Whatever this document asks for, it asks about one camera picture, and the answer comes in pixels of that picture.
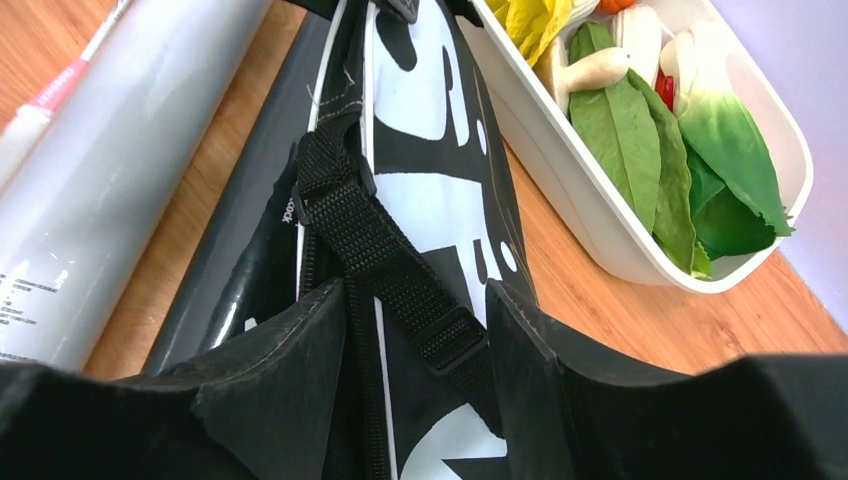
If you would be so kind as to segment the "white shuttlecock tube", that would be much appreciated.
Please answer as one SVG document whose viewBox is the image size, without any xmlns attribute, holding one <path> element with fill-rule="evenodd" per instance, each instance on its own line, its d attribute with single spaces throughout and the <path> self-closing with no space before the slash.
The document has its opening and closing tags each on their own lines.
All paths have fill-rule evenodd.
<svg viewBox="0 0 848 480">
<path fill-rule="evenodd" d="M 266 1 L 135 1 L 1 194 L 1 359 L 81 370 Z"/>
</svg>

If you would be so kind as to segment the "black racket bag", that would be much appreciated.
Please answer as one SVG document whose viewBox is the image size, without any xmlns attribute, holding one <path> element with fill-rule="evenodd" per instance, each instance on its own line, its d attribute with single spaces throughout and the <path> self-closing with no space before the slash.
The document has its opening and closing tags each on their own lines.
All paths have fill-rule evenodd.
<svg viewBox="0 0 848 480">
<path fill-rule="evenodd" d="M 506 479 L 486 285 L 535 294 L 507 156 L 458 23 L 476 1 L 319 1 L 293 146 L 296 292 L 339 279 L 326 479 Z"/>
</svg>

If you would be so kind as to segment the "black shuttlecock tube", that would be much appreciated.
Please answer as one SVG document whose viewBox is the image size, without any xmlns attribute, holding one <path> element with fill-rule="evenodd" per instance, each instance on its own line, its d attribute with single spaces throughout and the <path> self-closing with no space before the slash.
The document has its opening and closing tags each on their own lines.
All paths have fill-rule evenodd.
<svg viewBox="0 0 848 480">
<path fill-rule="evenodd" d="M 295 300 L 289 159 L 306 131 L 328 21 L 306 15 L 142 368 L 159 373 L 256 327 Z"/>
</svg>

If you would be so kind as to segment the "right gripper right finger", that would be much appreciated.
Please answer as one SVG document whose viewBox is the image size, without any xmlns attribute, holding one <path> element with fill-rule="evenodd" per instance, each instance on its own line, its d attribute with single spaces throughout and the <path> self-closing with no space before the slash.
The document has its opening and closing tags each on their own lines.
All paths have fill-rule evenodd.
<svg viewBox="0 0 848 480">
<path fill-rule="evenodd" d="M 843 479 L 847 358 L 756 354 L 697 375 L 617 351 L 486 287 L 515 479 Z"/>
</svg>

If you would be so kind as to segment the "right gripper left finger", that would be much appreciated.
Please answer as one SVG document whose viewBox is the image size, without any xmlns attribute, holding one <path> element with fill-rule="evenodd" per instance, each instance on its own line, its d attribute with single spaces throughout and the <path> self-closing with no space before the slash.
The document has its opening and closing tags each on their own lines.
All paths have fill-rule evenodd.
<svg viewBox="0 0 848 480">
<path fill-rule="evenodd" d="M 1 367 L 5 479 L 318 479 L 345 342 L 328 282 L 156 376 Z"/>
</svg>

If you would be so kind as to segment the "pink racket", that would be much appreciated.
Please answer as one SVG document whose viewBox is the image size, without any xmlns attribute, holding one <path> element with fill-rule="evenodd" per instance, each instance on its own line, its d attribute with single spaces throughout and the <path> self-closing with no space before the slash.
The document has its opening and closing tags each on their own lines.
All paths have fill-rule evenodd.
<svg viewBox="0 0 848 480">
<path fill-rule="evenodd" d="M 132 4 L 132 0 L 117 1 L 79 56 L 37 95 L 21 105 L 4 126 L 1 132 L 1 187 L 9 182 L 40 140 L 52 117 L 73 93 L 92 58 Z"/>
</svg>

